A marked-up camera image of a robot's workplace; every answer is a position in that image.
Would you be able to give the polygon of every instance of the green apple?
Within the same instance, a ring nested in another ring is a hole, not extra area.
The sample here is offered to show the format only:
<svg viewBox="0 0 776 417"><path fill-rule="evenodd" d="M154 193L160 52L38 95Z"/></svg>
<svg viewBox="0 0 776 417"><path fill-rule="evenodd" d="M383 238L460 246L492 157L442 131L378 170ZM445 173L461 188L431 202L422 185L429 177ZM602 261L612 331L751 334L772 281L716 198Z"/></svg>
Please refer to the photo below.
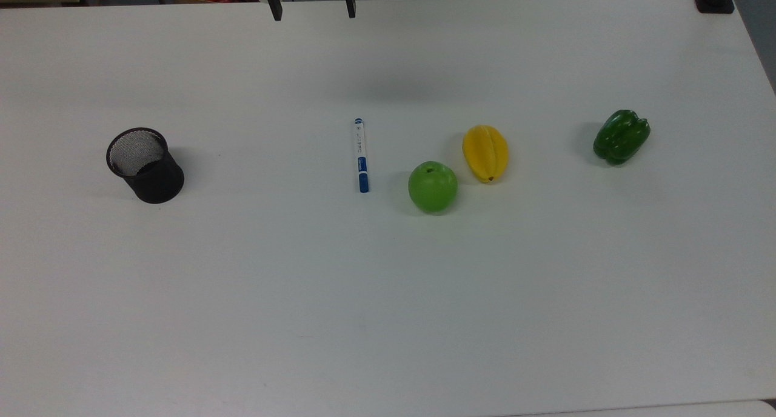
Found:
<svg viewBox="0 0 776 417"><path fill-rule="evenodd" d="M458 179L443 163L427 161L412 171L408 187L410 199L418 208L435 213L452 204L458 193Z"/></svg>

